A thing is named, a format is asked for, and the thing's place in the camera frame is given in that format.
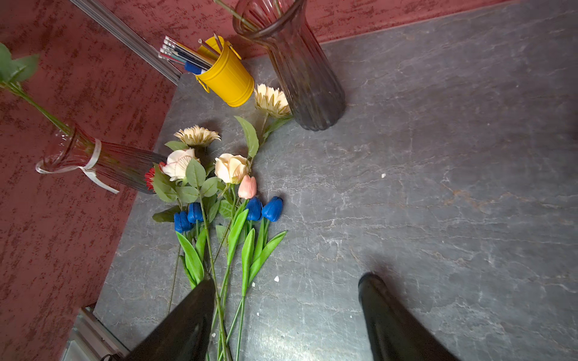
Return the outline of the pink tulip bud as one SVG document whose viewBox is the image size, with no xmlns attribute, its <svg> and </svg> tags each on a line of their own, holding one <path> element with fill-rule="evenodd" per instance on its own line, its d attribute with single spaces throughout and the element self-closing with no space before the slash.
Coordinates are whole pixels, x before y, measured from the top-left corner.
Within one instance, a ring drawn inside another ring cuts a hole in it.
<svg viewBox="0 0 578 361">
<path fill-rule="evenodd" d="M 244 176 L 238 189 L 238 197 L 250 200 L 257 195 L 257 180 L 248 174 Z"/>
</svg>

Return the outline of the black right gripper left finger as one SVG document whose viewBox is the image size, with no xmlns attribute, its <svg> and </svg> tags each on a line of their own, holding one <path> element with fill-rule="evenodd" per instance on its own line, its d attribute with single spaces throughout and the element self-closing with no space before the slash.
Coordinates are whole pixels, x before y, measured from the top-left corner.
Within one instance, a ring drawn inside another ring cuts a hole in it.
<svg viewBox="0 0 578 361">
<path fill-rule="evenodd" d="M 204 360 L 215 310 L 215 285 L 203 279 L 126 360 Z"/>
</svg>

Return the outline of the white rose flower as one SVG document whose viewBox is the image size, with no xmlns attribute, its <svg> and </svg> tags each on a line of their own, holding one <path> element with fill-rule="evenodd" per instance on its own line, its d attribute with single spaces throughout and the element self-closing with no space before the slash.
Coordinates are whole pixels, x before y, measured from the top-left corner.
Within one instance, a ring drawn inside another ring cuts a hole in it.
<svg viewBox="0 0 578 361">
<path fill-rule="evenodd" d="M 223 153 L 215 159 L 215 175 L 226 184 L 241 184 L 249 170 L 250 162 L 241 155 Z"/>
</svg>

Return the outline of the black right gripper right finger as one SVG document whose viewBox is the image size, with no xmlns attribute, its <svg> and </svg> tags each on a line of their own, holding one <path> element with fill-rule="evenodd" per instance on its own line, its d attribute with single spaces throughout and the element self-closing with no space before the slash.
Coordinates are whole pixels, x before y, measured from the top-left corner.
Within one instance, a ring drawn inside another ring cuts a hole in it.
<svg viewBox="0 0 578 361">
<path fill-rule="evenodd" d="M 374 360 L 458 360 L 397 300 L 379 275 L 362 275 L 358 300 Z"/>
</svg>

